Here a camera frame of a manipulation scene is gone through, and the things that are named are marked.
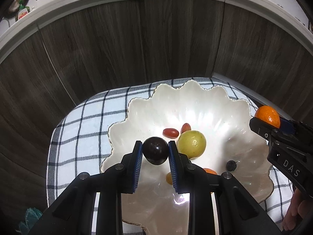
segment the dish soap bottle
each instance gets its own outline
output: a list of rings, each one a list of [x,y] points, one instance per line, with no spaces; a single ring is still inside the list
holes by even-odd
[[[22,17],[24,17],[25,15],[27,15],[30,12],[30,9],[28,6],[24,6],[23,5],[23,1],[20,0],[19,1],[20,7],[19,7],[19,11],[16,14],[15,20],[20,20]]]

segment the bowl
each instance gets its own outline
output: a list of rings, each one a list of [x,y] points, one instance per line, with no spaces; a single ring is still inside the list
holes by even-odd
[[[160,84],[152,97],[132,99],[125,121],[110,126],[112,154],[103,161],[101,172],[119,163],[124,154],[131,153],[136,140],[144,142],[158,136],[168,142],[172,139],[162,135],[163,129],[180,131],[184,123],[189,123],[191,129],[202,132],[207,141],[204,153],[191,162],[221,174],[226,171],[227,161],[236,161],[237,168],[232,174],[257,202],[262,202],[273,192],[269,177],[272,165],[266,159],[266,141],[249,128],[251,118],[248,102],[230,99],[222,86],[207,90],[194,80],[177,89]],[[168,160],[156,166],[143,157],[136,192],[122,194],[123,220],[140,225],[147,235],[187,235],[189,194],[175,193],[165,180],[168,172]],[[212,199],[218,231],[214,197]]]

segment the teal object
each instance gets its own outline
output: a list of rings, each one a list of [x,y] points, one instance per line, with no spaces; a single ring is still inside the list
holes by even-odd
[[[36,208],[28,208],[25,213],[25,222],[18,224],[19,232],[22,235],[27,235],[29,230],[42,216],[42,212]]]

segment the checkered tablecloth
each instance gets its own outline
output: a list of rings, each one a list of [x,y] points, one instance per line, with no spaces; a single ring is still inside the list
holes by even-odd
[[[100,172],[102,161],[111,154],[108,128],[111,124],[123,121],[127,115],[128,103],[132,98],[148,98],[160,83],[180,87],[189,79],[167,80],[148,85],[109,90],[96,94],[74,108],[56,127],[49,149],[47,166],[48,206],[62,193],[70,182],[81,172],[94,175]],[[245,99],[250,104],[254,116],[257,106],[239,89],[228,82],[216,78],[194,78],[203,88],[223,86],[232,99]],[[261,206],[281,228],[281,222],[292,197],[290,181],[275,167],[270,170],[274,183],[272,195]],[[97,195],[92,234],[95,234],[98,210]],[[123,224],[124,234],[142,234],[138,226]]]

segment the human hand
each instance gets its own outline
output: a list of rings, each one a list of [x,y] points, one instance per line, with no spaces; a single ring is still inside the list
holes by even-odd
[[[291,198],[290,206],[283,220],[284,230],[293,230],[297,224],[297,214],[304,218],[312,205],[313,201],[304,200],[301,191],[297,188]]]

